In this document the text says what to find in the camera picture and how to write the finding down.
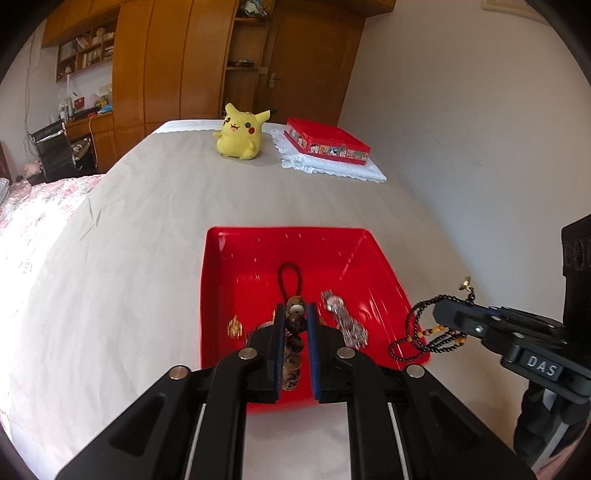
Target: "pink floral bedspread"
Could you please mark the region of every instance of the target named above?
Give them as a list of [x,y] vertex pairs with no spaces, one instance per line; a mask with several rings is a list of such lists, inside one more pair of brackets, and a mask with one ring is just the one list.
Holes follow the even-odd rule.
[[13,184],[0,203],[0,423],[8,425],[14,346],[29,293],[47,252],[102,175],[31,186]]

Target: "white doily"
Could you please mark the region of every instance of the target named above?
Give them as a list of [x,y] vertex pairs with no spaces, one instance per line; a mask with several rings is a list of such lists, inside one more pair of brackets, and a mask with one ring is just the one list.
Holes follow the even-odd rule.
[[326,173],[337,177],[349,177],[357,180],[386,181],[385,175],[370,159],[365,165],[356,165],[324,158],[313,157],[300,153],[285,137],[284,129],[274,128],[270,131],[273,143],[281,154],[281,166],[294,168],[306,173]]

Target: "beige bedsheet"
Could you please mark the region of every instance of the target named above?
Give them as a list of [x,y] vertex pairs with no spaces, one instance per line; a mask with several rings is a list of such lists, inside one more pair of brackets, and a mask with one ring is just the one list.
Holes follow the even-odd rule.
[[[220,157],[210,131],[152,134],[90,193],[33,288],[11,382],[14,443],[52,478],[169,367],[199,367],[199,278],[213,225],[369,229],[412,302],[468,274],[397,183]],[[470,339],[428,366],[510,443],[524,381]],[[349,478],[344,405],[248,418],[245,479]]]

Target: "pikachu plush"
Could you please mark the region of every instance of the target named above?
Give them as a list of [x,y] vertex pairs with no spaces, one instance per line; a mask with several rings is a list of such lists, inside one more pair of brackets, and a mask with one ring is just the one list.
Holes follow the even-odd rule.
[[222,131],[213,133],[218,137],[217,151],[241,160],[255,158],[261,149],[262,124],[269,120],[270,116],[270,110],[254,115],[250,112],[239,112],[231,103],[227,104]]

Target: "red tray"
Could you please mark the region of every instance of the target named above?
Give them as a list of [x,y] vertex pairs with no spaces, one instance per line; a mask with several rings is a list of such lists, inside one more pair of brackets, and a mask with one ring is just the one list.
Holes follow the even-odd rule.
[[[368,330],[363,353],[385,367],[406,364],[390,357],[388,345],[405,335],[404,318],[411,305],[375,238],[367,230],[325,227],[214,227],[207,232],[201,273],[201,366],[216,365],[244,346],[246,334],[271,320],[282,302],[277,270],[295,263],[303,276],[302,296],[318,305],[321,317],[336,326],[322,306],[320,292],[342,297],[351,315]],[[284,271],[285,289],[295,293],[297,278]],[[231,340],[228,322],[238,316],[243,337]],[[299,408],[314,403],[310,386],[307,337],[303,335],[302,374],[298,387],[282,391],[276,405],[251,404],[249,411]],[[402,353],[417,351],[409,343]],[[413,363],[425,363],[428,355]]]

